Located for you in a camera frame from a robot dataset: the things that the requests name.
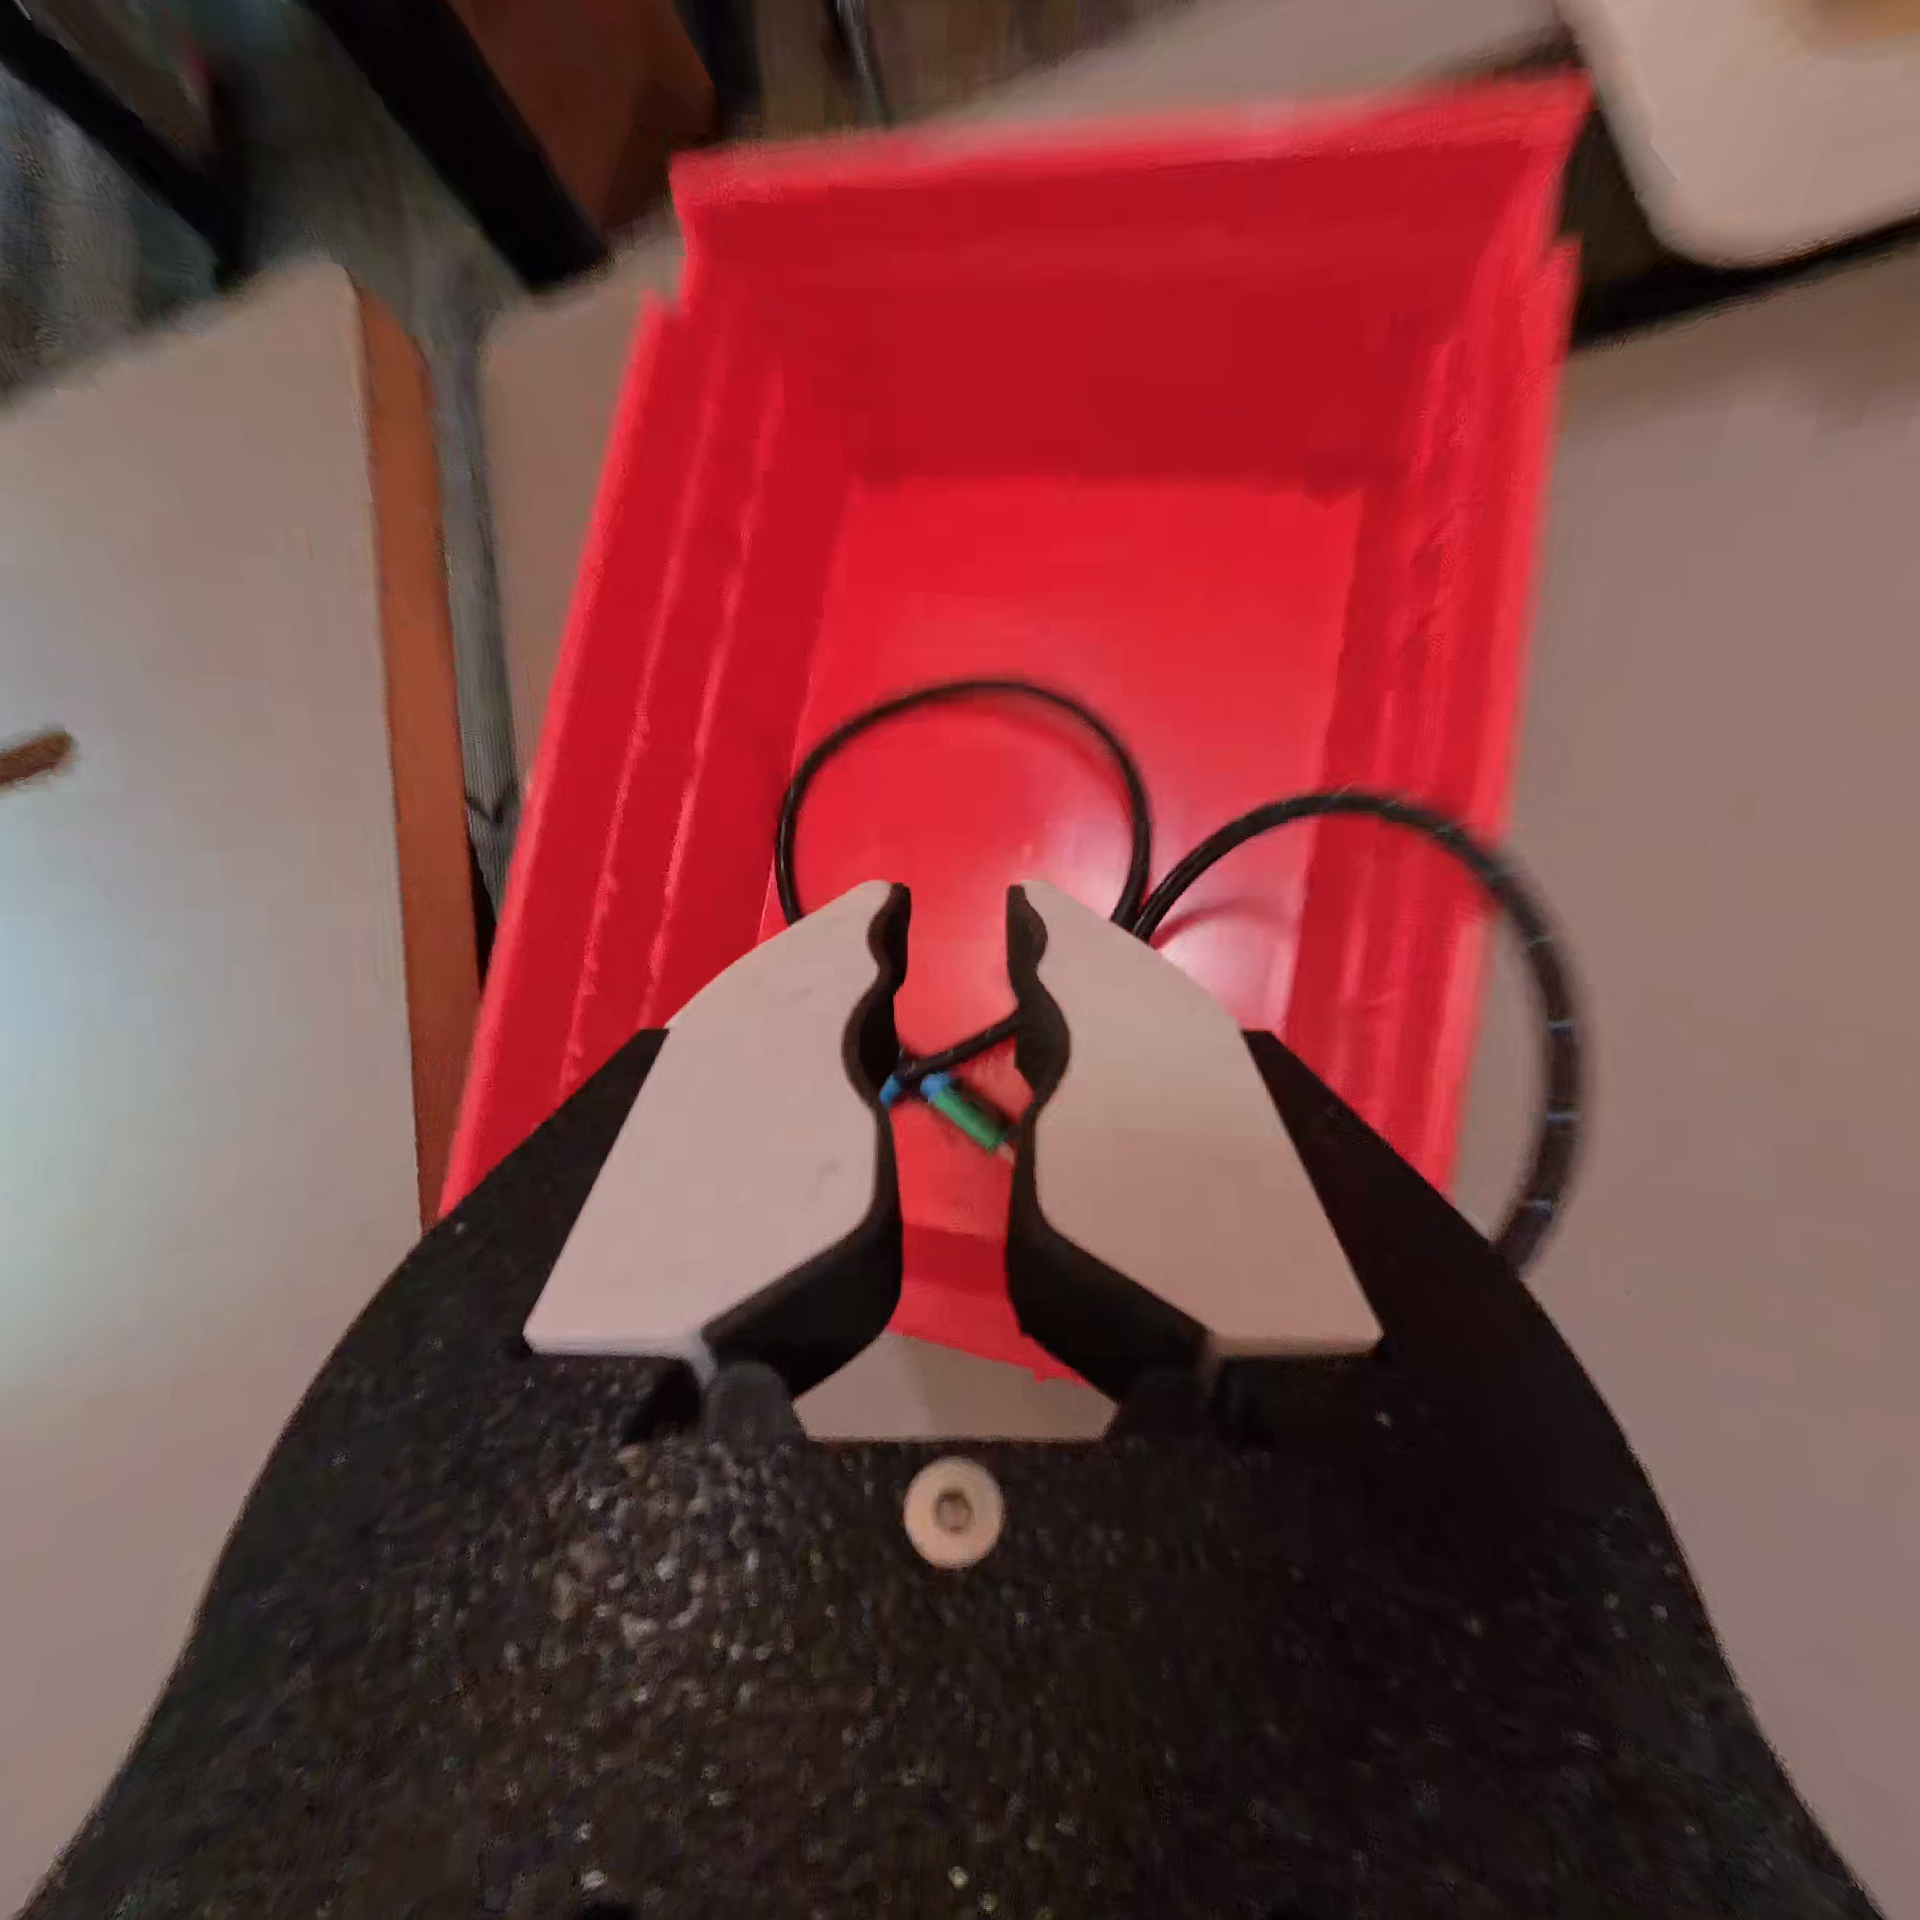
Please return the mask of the red plastic bin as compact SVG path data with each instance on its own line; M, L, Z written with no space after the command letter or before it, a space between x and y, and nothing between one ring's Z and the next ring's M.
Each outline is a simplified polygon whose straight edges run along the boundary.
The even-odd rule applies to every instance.
M894 1332L1006 1289L1006 894L1049 883L1454 1160L1568 305L1571 74L676 164L446 1197L749 949L911 894Z

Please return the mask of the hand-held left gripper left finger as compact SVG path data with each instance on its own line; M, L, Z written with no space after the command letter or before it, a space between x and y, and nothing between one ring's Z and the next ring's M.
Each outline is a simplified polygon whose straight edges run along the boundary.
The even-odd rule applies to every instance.
M549 1359L761 1365L804 1397L902 1301L892 1116L911 894L860 883L749 949L660 1031L525 1319Z

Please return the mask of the white stand base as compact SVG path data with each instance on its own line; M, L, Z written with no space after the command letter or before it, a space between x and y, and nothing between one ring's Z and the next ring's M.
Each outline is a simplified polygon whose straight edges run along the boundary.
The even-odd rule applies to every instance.
M1554 3L1668 251L1775 267L1916 217L1916 3Z

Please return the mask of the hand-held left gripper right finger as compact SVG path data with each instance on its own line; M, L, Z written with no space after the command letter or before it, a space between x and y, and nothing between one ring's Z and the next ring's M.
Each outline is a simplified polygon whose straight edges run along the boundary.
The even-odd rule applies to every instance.
M1019 1329L1103 1397L1370 1356L1380 1316L1233 1016L1063 888L1006 894L1028 1107L1002 1245Z

